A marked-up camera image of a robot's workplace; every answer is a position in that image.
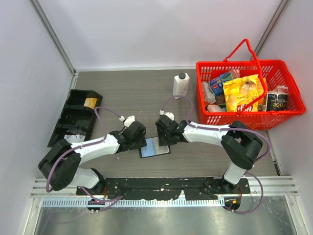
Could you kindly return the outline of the black leather card holder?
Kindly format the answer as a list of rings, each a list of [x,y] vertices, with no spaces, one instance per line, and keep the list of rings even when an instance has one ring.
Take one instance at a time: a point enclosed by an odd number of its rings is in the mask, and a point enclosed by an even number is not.
[[[139,157],[142,159],[170,154],[169,146],[160,146],[158,137],[145,139],[146,146],[139,149]]]

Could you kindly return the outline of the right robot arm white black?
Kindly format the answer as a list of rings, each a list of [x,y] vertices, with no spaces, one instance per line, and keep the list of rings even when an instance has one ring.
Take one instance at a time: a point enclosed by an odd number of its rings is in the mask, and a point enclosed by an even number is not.
[[[240,179],[246,171],[252,169],[263,147],[263,142],[257,134],[240,121],[222,126],[186,120],[178,123],[163,114],[155,125],[161,146],[181,142],[201,142],[222,147],[230,158],[230,164],[221,180],[221,188],[226,193],[233,193],[239,188]]]

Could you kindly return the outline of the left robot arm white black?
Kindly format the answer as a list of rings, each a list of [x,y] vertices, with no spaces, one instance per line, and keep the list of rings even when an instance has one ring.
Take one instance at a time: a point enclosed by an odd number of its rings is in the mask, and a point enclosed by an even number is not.
[[[84,169],[80,165],[120,152],[145,147],[146,127],[139,121],[131,121],[120,131],[111,131],[104,137],[69,143],[65,139],[49,150],[38,168],[46,178],[46,191],[60,191],[68,186],[80,187],[92,195],[100,195],[106,187],[106,180],[95,168]]]

